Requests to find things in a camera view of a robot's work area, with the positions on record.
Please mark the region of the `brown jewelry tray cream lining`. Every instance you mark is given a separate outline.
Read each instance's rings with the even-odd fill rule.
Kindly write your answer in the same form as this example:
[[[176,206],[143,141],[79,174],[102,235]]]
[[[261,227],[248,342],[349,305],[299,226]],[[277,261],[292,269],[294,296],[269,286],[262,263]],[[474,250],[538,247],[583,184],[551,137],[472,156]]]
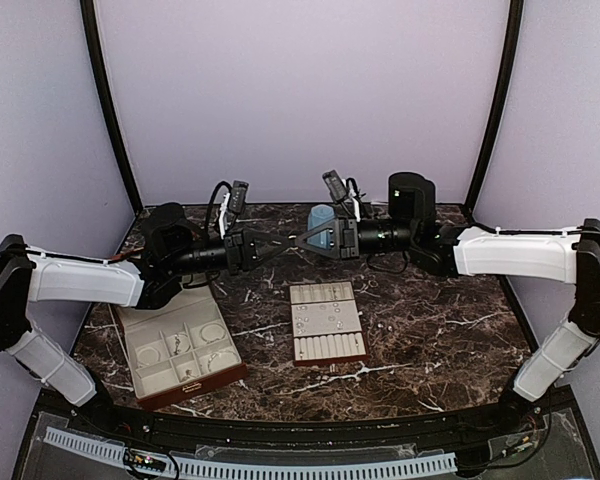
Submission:
[[[294,365],[365,361],[367,340],[350,282],[289,287]]]

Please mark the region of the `brown jewelry box cream lining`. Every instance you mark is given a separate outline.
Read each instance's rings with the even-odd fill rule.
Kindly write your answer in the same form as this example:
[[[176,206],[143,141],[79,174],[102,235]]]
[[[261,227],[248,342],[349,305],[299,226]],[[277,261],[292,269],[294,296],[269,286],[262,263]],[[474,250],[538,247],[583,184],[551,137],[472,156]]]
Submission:
[[[244,379],[247,366],[224,321],[212,290],[184,290],[165,307],[110,308],[118,327],[138,404],[155,411]],[[233,351],[239,364],[210,373],[209,357]],[[186,369],[194,378],[183,381]]]

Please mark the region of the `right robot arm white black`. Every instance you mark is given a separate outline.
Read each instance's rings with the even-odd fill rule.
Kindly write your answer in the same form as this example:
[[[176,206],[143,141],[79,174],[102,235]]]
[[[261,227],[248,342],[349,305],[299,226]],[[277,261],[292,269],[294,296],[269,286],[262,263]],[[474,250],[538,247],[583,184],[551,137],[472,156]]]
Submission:
[[[574,304],[544,343],[513,377],[505,400],[490,413],[501,434],[529,416],[528,403],[600,343],[600,221],[562,229],[519,230],[473,222],[443,225],[435,208],[435,185],[420,174],[388,179],[388,216],[364,217],[359,191],[336,171],[324,173],[332,200],[352,202],[353,217],[335,217],[298,236],[295,246],[335,259],[400,252],[417,268],[445,278],[503,275],[547,279],[575,287]]]

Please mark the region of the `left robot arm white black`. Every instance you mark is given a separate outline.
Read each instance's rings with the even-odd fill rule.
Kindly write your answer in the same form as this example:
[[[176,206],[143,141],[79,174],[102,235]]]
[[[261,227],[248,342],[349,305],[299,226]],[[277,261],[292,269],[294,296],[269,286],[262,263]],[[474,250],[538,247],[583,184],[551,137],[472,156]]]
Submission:
[[[0,244],[0,351],[82,409],[83,421],[100,436],[120,429],[120,412],[108,404],[100,380],[28,319],[29,303],[76,301],[157,310],[182,291],[185,276],[250,271],[294,244],[291,237],[250,229],[211,239],[178,203],[156,207],[141,234],[139,252],[112,259],[35,250],[18,234]]]

